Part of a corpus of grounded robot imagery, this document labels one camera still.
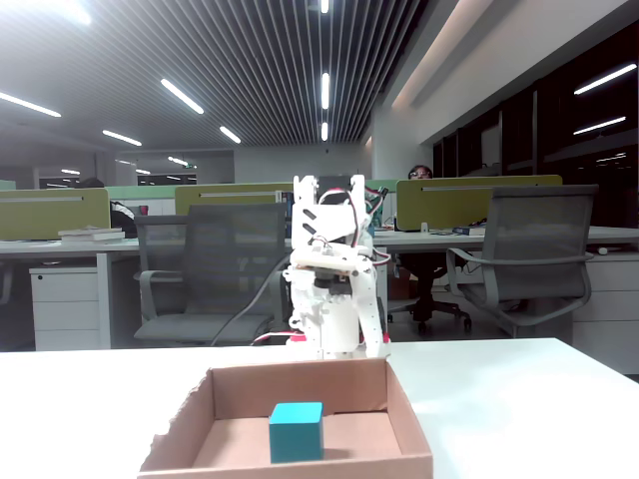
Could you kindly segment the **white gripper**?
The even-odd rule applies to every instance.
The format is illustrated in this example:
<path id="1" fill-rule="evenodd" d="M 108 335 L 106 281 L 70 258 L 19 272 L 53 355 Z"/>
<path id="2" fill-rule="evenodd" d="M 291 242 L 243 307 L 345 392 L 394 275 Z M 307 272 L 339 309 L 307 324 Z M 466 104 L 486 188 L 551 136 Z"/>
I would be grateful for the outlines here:
<path id="1" fill-rule="evenodd" d="M 359 328 L 365 356 L 388 357 L 373 268 L 352 273 L 352 297 L 317 287 L 316 275 L 308 269 L 288 267 L 284 277 L 290 284 L 293 303 L 289 325 L 305 335 L 308 345 L 319 345 L 322 359 L 353 357 L 359 346 Z"/>

